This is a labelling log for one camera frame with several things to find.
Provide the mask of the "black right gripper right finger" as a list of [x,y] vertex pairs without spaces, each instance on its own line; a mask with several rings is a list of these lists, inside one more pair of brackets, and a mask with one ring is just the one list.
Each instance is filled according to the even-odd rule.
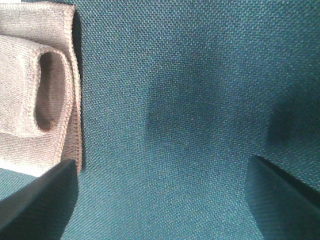
[[247,166],[245,200],[265,240],[318,240],[320,193],[267,159]]

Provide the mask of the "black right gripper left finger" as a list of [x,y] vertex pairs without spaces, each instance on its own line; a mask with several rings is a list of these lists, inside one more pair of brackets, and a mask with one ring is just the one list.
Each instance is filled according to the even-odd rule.
[[2,240],[59,240],[79,195],[76,162],[63,160],[0,202]]

